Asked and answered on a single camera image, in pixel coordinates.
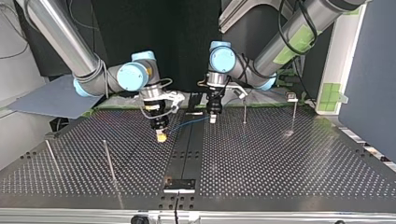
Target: vertical metal rod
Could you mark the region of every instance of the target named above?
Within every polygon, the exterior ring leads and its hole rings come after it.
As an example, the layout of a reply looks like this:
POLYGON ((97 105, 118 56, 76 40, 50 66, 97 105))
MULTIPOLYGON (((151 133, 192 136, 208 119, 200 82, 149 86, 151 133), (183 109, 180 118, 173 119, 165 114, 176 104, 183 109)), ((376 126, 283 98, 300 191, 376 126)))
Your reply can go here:
POLYGON ((248 112, 247 100, 244 99, 244 124, 247 123, 247 112, 248 112))
POLYGON ((296 112, 297 112, 297 101, 294 103, 294 110, 293 110, 293 120, 296 118, 296 112))
POLYGON ((53 160, 56 160, 55 155, 53 154, 53 151, 52 151, 52 147, 50 146, 50 141, 46 140, 46 144, 47 144, 47 148, 49 149, 50 156, 52 157, 53 160))
POLYGON ((103 140, 103 147, 105 148, 105 152, 106 152, 106 155, 107 155, 108 166, 110 167, 110 172, 111 172, 111 175, 113 177, 113 180, 117 181, 116 174, 114 173, 114 169, 113 169, 113 162, 111 161, 110 151, 108 150, 108 146, 107 146, 107 141, 106 140, 103 140))

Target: wire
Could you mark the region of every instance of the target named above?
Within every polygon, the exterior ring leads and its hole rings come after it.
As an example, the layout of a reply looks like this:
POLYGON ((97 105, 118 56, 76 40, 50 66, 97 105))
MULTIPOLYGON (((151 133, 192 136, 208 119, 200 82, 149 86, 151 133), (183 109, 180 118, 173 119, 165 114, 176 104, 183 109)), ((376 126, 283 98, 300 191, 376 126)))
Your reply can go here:
POLYGON ((239 57, 239 55, 236 53, 236 51, 235 51, 234 49, 231 49, 231 50, 232 50, 233 53, 236 55, 236 58, 238 59, 238 61, 239 61, 241 64, 244 64, 244 65, 245 65, 245 66, 243 67, 242 73, 241 73, 241 75, 239 76, 238 79, 240 79, 242 76, 245 76, 245 80, 248 81, 248 77, 247 77, 247 73, 246 73, 246 71, 248 70, 248 68, 250 69, 250 71, 251 71, 253 74, 255 74, 255 75, 258 76, 258 77, 262 77, 262 78, 274 78, 274 77, 276 77, 276 75, 275 75, 275 76, 266 76, 266 75, 261 74, 259 71, 257 71, 257 69, 256 69, 256 67, 255 67, 255 65, 254 65, 254 61, 253 61, 252 64, 250 64, 250 59, 249 59, 248 57, 246 57, 245 54, 243 54, 243 53, 241 54, 241 55, 242 55, 242 58, 243 58, 243 61, 242 61, 241 58, 239 57))
POLYGON ((306 7, 304 6, 304 4, 301 2, 301 0, 296 0, 298 2, 298 5, 300 7, 301 12, 303 13, 303 16, 305 18, 306 23, 308 24, 309 28, 311 29, 312 33, 314 34, 314 40, 310 43, 311 48, 309 48, 306 51, 299 51, 297 49, 295 49, 290 43, 289 40, 285 37, 283 31, 282 31, 282 24, 280 22, 281 20, 281 15, 282 15, 282 10, 283 10, 283 6, 285 5, 285 1, 286 0, 281 0, 280 2, 280 7, 279 7, 279 11, 277 13, 277 28, 279 31, 279 35, 282 38, 283 42, 285 43, 286 46, 288 46, 288 48, 293 51, 294 53, 296 53, 297 55, 305 55, 309 52, 309 50, 315 46, 315 44, 317 43, 318 40, 318 31, 317 28, 315 27, 315 24, 312 22, 311 17, 308 14, 308 11, 306 10, 306 7))
POLYGON ((145 116, 146 119, 158 119, 158 118, 162 118, 163 116, 167 116, 170 115, 172 112, 174 112, 176 109, 175 108, 171 108, 170 110, 168 110, 168 112, 163 113, 161 115, 157 115, 154 117, 151 117, 149 115, 146 114, 145 110, 143 109, 143 106, 139 106, 140 111, 142 112, 143 116, 145 116))
POLYGON ((298 69, 298 67, 297 67, 297 63, 296 63, 295 59, 293 59, 292 62, 293 62, 293 64, 294 64, 294 67, 296 68, 297 77, 300 79, 301 85, 303 86, 303 89, 304 89, 306 95, 307 95, 308 98, 311 100, 312 104, 314 104, 314 106, 317 107, 317 104, 314 102, 314 98, 311 97, 311 95, 309 94, 308 90, 306 89, 306 87, 305 87, 305 85, 304 85, 304 83, 303 83, 303 79, 302 79, 301 76, 300 76, 300 71, 299 71, 299 69, 298 69))
POLYGON ((9 113, 7 113, 7 114, 1 116, 0 119, 3 119, 3 118, 5 118, 5 117, 7 117, 7 116, 10 116, 10 115, 12 115, 12 114, 14 114, 14 113, 16 113, 16 112, 17 112, 17 111, 11 111, 11 112, 9 112, 9 113))
MULTIPOLYGON (((9 5, 4 4, 4 3, 0 3, 0 7, 5 7, 5 8, 7 8, 7 9, 9 9, 10 11, 12 11, 12 12, 14 13, 14 15, 16 15, 16 19, 18 19, 18 14, 16 14, 16 12, 13 10, 13 8, 10 7, 9 5)), ((12 54, 12 55, 0 57, 0 60, 3 60, 3 59, 10 59, 10 58, 17 57, 17 56, 23 54, 24 52, 26 52, 26 50, 28 50, 29 44, 28 44, 26 38, 23 36, 23 34, 20 33, 20 32, 18 31, 18 29, 17 29, 17 28, 14 26, 14 24, 9 20, 8 16, 3 12, 3 10, 0 9, 0 12, 4 15, 4 17, 6 18, 6 20, 8 21, 8 23, 12 26, 12 28, 14 29, 14 31, 18 34, 18 36, 20 36, 24 41, 26 41, 26 45, 25 45, 25 47, 23 48, 23 50, 21 50, 21 51, 18 52, 18 53, 12 54)))
POLYGON ((186 121, 184 123, 181 123, 181 124, 177 125, 175 128, 171 129, 169 131, 169 133, 172 133, 172 132, 174 132, 174 131, 178 130, 179 128, 184 127, 186 125, 189 125, 189 124, 192 124, 192 123, 196 123, 196 122, 199 122, 199 121, 202 121, 202 120, 206 120, 206 119, 210 119, 210 117, 204 117, 202 119, 193 119, 193 120, 190 120, 190 121, 186 121))
POLYGON ((69 3, 69 13, 70 13, 70 17, 72 18, 72 20, 73 20, 75 23, 77 23, 78 25, 80 25, 80 26, 82 26, 82 27, 85 27, 85 28, 88 28, 88 29, 93 29, 93 30, 99 31, 99 29, 98 29, 97 27, 93 27, 93 26, 90 26, 90 25, 86 25, 86 24, 84 24, 84 23, 78 21, 78 20, 74 17, 74 15, 73 15, 73 8, 72 8, 72 6, 73 6, 73 0, 70 0, 70 3, 69 3))
POLYGON ((180 193, 177 194, 177 199, 176 199, 176 203, 175 203, 175 223, 178 224, 178 215, 177 215, 177 205, 178 205, 178 195, 180 193))
POLYGON ((6 15, 6 13, 1 9, 1 7, 4 7, 5 9, 8 9, 10 12, 12 12, 12 14, 14 14, 14 17, 15 17, 15 20, 16 21, 18 21, 18 13, 17 13, 17 11, 15 11, 14 10, 14 8, 12 8, 10 5, 8 5, 8 4, 6 4, 6 3, 3 3, 3 2, 0 2, 0 12, 3 14, 3 16, 6 18, 6 20, 8 21, 8 23, 12 26, 12 28, 15 30, 15 32, 17 32, 17 34, 22 38, 22 39, 24 39, 25 41, 27 41, 26 40, 26 36, 23 34, 23 32, 21 31, 19 31, 15 26, 14 26, 14 23, 12 23, 11 22, 11 20, 8 18, 8 16, 6 15))
POLYGON ((28 7, 28 6, 29 6, 29 3, 30 3, 30 0, 25 0, 24 3, 23 3, 23 15, 24 15, 24 17, 25 17, 27 23, 29 23, 29 25, 32 26, 32 28, 33 28, 34 30, 36 30, 38 33, 41 34, 41 32, 38 30, 37 26, 35 26, 35 24, 34 24, 34 23, 32 22, 32 20, 30 19, 30 16, 29 16, 29 7, 28 7))

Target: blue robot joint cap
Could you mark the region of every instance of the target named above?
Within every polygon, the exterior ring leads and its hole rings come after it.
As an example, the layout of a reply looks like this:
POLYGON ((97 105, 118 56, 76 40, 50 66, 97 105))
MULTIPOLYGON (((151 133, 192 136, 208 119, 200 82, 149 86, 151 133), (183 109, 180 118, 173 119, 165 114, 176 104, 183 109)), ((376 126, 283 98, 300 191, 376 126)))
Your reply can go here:
POLYGON ((149 82, 149 73, 141 63, 126 63, 117 73, 117 81, 126 91, 139 91, 149 82))

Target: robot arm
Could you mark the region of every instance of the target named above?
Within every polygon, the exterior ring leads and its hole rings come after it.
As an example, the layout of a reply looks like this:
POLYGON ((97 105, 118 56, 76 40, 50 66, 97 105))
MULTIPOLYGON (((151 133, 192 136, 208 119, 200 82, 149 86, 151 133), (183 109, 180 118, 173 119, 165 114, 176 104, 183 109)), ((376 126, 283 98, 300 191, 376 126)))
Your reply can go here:
POLYGON ((164 92, 154 53, 145 51, 132 55, 126 64, 106 68, 105 63, 90 50, 73 22, 53 0, 17 0, 27 20, 32 20, 39 32, 55 48, 75 77, 74 86, 81 96, 108 96, 111 92, 139 91, 159 142, 166 140, 170 112, 176 113, 184 100, 181 93, 164 92), (172 108, 165 112, 165 100, 172 108))
POLYGON ((276 71, 299 55, 298 52, 306 52, 312 47, 315 35, 310 25, 320 35, 344 12, 355 10, 364 3, 365 0, 306 0, 304 8, 297 10, 281 28, 283 35, 278 33, 254 61, 235 52, 231 43, 213 41, 206 76, 209 88, 206 110, 211 123, 216 122, 216 116, 221 113, 221 98, 231 78, 256 89, 269 90, 276 81, 276 71))

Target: green tape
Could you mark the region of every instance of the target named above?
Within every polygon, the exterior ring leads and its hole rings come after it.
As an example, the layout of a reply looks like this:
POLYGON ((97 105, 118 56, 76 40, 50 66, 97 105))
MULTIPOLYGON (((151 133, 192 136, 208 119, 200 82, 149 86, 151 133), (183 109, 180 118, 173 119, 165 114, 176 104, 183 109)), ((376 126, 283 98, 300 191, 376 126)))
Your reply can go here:
POLYGON ((339 83, 324 83, 320 101, 318 105, 319 111, 334 112, 337 104, 340 101, 341 84, 339 83))
MULTIPOLYGON (((295 49, 304 52, 311 48, 310 43, 313 39, 314 34, 312 33, 311 29, 306 25, 302 25, 296 34, 290 39, 289 43, 295 49)), ((285 46, 274 59, 274 63, 286 64, 295 56, 297 56, 297 54, 291 51, 288 46, 285 46)))
POLYGON ((348 11, 348 12, 344 13, 344 15, 356 16, 356 15, 359 15, 359 13, 361 13, 361 8, 360 7, 356 8, 353 11, 348 11))

